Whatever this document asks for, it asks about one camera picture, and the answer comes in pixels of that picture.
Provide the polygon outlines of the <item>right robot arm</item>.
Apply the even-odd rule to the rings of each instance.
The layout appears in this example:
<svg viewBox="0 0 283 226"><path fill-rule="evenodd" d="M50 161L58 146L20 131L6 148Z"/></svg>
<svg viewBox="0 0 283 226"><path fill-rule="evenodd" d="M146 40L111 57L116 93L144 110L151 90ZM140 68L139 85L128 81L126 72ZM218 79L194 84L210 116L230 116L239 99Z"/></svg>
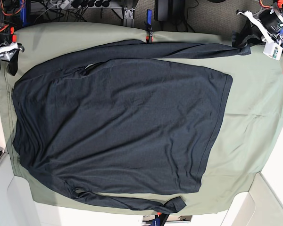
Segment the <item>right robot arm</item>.
<svg viewBox="0 0 283 226"><path fill-rule="evenodd" d="M0 70L1 62L7 62L8 73L15 76L18 71L18 56L24 52L25 48L17 42L15 28L9 24L3 23L3 17L0 15Z"/></svg>

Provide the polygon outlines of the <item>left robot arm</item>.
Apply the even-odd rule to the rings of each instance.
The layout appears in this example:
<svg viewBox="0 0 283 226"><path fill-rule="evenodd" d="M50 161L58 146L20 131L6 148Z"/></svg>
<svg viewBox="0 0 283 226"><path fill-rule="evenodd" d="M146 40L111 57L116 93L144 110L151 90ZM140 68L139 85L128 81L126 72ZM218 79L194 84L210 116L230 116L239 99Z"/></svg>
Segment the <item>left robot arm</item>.
<svg viewBox="0 0 283 226"><path fill-rule="evenodd" d="M236 48L264 45L263 54L279 60L283 52L283 0L274 0L271 6L259 1L257 13L237 10L237 15L247 18L240 32L233 32L232 45Z"/></svg>

